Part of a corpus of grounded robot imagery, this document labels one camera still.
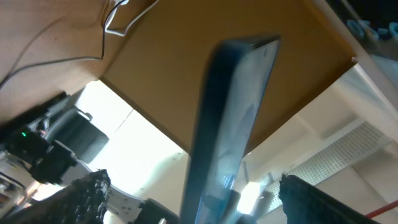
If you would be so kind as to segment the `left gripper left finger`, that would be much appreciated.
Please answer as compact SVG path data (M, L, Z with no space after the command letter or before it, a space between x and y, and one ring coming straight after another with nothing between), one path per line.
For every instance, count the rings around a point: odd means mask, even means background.
M102 224L111 185L105 170L91 172L51 197L1 219L1 224Z

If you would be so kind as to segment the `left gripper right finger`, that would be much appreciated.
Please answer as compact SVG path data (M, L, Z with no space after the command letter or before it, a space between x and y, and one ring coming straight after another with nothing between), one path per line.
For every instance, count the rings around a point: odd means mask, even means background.
M287 224L379 224L295 175L283 175L279 198Z

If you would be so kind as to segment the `blue Samsung Galaxy smartphone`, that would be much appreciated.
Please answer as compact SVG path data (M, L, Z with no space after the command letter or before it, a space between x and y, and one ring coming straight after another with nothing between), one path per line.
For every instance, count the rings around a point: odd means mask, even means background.
M198 108L181 223L221 220L279 44L279 35L257 35L224 40L214 49Z

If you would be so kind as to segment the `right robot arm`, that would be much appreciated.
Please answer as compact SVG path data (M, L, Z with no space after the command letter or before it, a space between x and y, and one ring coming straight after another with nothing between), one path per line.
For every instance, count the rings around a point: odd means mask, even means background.
M35 180L59 183L68 168L77 164L69 148L59 142L49 143L27 126L11 129L1 125L1 142L12 154L22 156L31 167L29 174ZM68 186L51 197L16 213L7 214L1 223L9 224L103 224L112 197L111 181L105 170L90 172L74 179ZM128 223L178 223L178 216L158 202L148 199L136 205L133 215L132 200L124 197Z

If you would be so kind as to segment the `white perforated ceiling panel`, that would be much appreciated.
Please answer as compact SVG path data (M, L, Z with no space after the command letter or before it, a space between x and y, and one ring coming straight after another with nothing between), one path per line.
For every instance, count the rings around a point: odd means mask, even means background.
M303 139L288 147L266 163L264 170L272 174L274 181L266 187L272 197L265 213L282 205L279 189L283 174L317 185L393 142L373 125L356 119L323 141Z

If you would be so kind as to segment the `brown wooden side partition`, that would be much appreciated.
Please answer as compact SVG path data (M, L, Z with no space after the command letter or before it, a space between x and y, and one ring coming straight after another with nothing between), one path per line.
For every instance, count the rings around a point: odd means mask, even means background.
M253 48L268 81L246 149L253 150L353 65L354 51L313 1L158 2L140 20L102 81L185 151L215 129L233 73Z

